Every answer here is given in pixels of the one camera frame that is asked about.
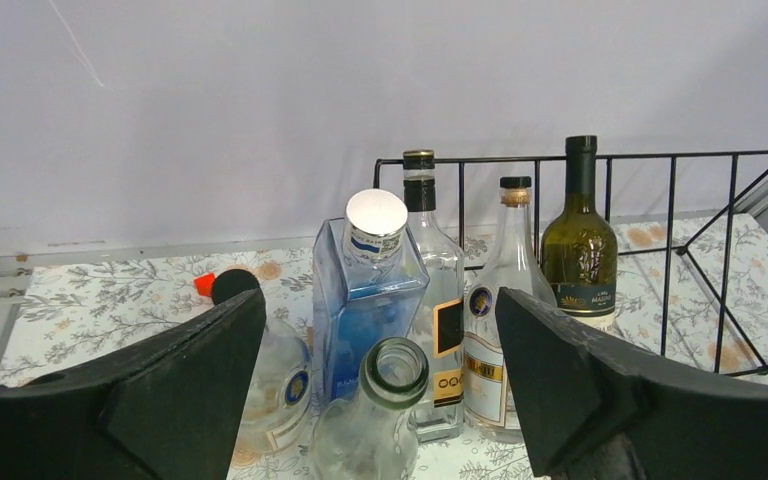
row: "orange object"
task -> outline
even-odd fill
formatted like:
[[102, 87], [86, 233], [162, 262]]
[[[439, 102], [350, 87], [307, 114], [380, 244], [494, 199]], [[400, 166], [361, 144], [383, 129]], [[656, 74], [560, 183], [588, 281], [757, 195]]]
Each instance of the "orange object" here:
[[209, 297], [210, 291], [213, 289], [214, 280], [216, 280], [216, 275], [208, 273], [193, 280], [193, 283], [196, 284], [196, 290], [199, 292], [199, 295]]

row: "bottle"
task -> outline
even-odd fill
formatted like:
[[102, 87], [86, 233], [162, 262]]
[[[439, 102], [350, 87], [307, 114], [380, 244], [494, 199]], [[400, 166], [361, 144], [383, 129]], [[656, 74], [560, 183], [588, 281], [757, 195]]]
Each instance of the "bottle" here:
[[543, 273], [562, 311], [614, 333], [617, 236], [596, 212], [596, 137], [567, 138], [566, 153], [564, 211], [543, 234]]
[[320, 406], [354, 393], [364, 355], [404, 337], [428, 285], [405, 228], [408, 212], [386, 190], [356, 193], [345, 219], [326, 220], [313, 247], [315, 386]]
[[529, 293], [553, 307], [555, 295], [540, 273], [531, 236], [531, 177], [502, 177], [496, 239], [487, 263], [467, 295], [464, 313], [466, 417], [484, 437], [521, 443], [513, 394], [496, 325], [499, 287]]
[[404, 153], [408, 228], [428, 272], [428, 287], [411, 324], [429, 364], [428, 391], [411, 414], [422, 444], [463, 431], [463, 251], [440, 229], [434, 214], [434, 152]]
[[263, 455], [295, 445], [310, 417], [310, 353], [289, 324], [267, 319], [238, 445]]
[[410, 478], [419, 441], [407, 421], [428, 384], [428, 362], [406, 338], [387, 338], [367, 353], [361, 388], [319, 417], [310, 456], [320, 480]]

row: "table surface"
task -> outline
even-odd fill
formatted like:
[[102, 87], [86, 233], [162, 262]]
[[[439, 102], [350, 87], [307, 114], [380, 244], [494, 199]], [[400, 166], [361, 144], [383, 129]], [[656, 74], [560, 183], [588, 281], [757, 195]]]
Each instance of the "table surface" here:
[[[678, 220], [675, 244], [683, 244], [706, 219]], [[665, 245], [659, 223], [614, 227], [620, 251]], [[721, 219], [691, 247], [714, 285], [722, 280], [726, 223]], [[768, 351], [768, 235], [749, 215], [734, 219], [727, 305], [762, 355]], [[468, 264], [481, 264], [492, 234], [468, 233]], [[711, 370], [716, 352], [718, 304], [686, 259], [673, 254], [667, 356]], [[620, 257], [617, 323], [626, 340], [654, 352], [660, 348], [664, 254]], [[209, 272], [244, 268], [259, 278], [267, 313], [310, 338], [311, 249], [248, 251], [36, 268], [0, 365], [0, 384], [17, 386], [132, 344], [206, 311], [193, 279]], [[475, 274], [467, 275], [467, 282]], [[729, 326], [723, 338], [722, 370], [755, 366], [748, 345]], [[768, 375], [741, 377], [768, 384]], [[235, 449], [230, 479], [313, 478], [307, 461], [307, 432], [296, 446], [275, 456]], [[533, 478], [523, 445], [487, 441], [466, 428], [448, 442], [424, 446], [415, 479]]]

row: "white bottle cap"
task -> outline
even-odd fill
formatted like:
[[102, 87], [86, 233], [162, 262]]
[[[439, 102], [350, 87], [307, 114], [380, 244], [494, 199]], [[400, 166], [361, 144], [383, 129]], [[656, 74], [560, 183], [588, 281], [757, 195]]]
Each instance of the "white bottle cap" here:
[[391, 192], [371, 188], [349, 199], [346, 220], [351, 225], [349, 248], [352, 252], [360, 258], [380, 261], [401, 247], [408, 209]]

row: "black wire rack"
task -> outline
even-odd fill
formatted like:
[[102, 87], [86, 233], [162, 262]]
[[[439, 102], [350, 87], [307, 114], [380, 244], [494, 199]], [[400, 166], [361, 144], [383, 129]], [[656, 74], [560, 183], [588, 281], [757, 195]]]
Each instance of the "black wire rack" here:
[[[719, 321], [717, 325], [717, 350], [714, 357], [714, 372], [720, 373], [720, 361], [722, 357], [723, 348], [723, 332], [725, 330], [726, 318], [734, 326], [735, 330], [740, 334], [746, 345], [752, 351], [752, 354], [758, 361], [759, 366], [742, 370], [738, 372], [729, 372], [725, 375], [738, 377], [749, 374], [766, 374], [768, 373], [768, 353], [766, 358], [761, 355], [758, 349], [755, 347], [752, 339], [740, 326], [740, 322], [732, 314], [731, 310], [726, 305], [728, 299], [728, 279], [729, 279], [729, 262], [731, 256], [731, 240], [732, 240], [732, 227], [734, 224], [735, 203], [745, 198], [748, 194], [754, 191], [754, 189], [766, 178], [768, 178], [768, 168], [755, 178], [746, 188], [740, 192], [737, 190], [737, 168], [741, 158], [751, 158], [768, 156], [768, 150], [740, 150], [740, 151], [723, 151], [723, 152], [683, 152], [683, 153], [644, 153], [644, 154], [622, 154], [622, 155], [598, 155], [596, 157], [597, 162], [604, 162], [606, 175], [605, 175], [605, 219], [610, 222], [611, 219], [611, 184], [613, 181], [613, 168], [614, 162], [617, 160], [664, 160], [670, 162], [670, 184], [669, 184], [669, 204], [667, 207], [667, 238], [666, 247], [661, 248], [649, 248], [642, 250], [631, 250], [620, 252], [620, 256], [627, 255], [642, 255], [649, 253], [665, 253], [664, 257], [664, 296], [662, 299], [662, 315], [661, 315], [661, 351], [662, 356], [666, 356], [667, 348], [667, 324], [669, 313], [669, 302], [666, 299], [670, 295], [670, 265], [672, 261], [672, 255], [666, 255], [666, 252], [675, 252], [679, 256], [687, 257], [692, 264], [693, 268], [703, 279], [704, 284], [711, 291], [715, 301], [719, 304]], [[720, 209], [702, 228], [700, 228], [695, 234], [693, 234], [689, 240], [683, 245], [675, 245], [673, 243], [673, 224], [675, 222], [675, 189], [676, 189], [676, 169], [678, 162], [683, 158], [730, 158], [731, 159], [731, 175], [729, 182], [729, 200], [728, 204]], [[464, 169], [466, 165], [483, 165], [493, 163], [526, 163], [534, 165], [534, 247], [535, 255], [539, 258], [540, 248], [540, 167], [546, 162], [563, 162], [566, 160], [564, 156], [525, 156], [525, 157], [463, 157], [463, 158], [436, 158], [437, 164], [457, 164], [458, 166], [458, 242], [461, 248], [464, 247]], [[375, 162], [375, 176], [373, 177], [373, 188], [379, 188], [381, 182], [381, 167], [385, 165], [402, 165], [402, 159], [396, 158], [384, 158], [378, 159]], [[725, 238], [725, 252], [723, 255], [723, 278], [719, 285], [719, 288], [708, 278], [704, 269], [699, 265], [696, 257], [691, 251], [691, 246], [696, 239], [698, 239], [711, 225], [717, 220], [726, 216], [726, 238]], [[467, 270], [479, 270], [482, 266], [467, 267]]]

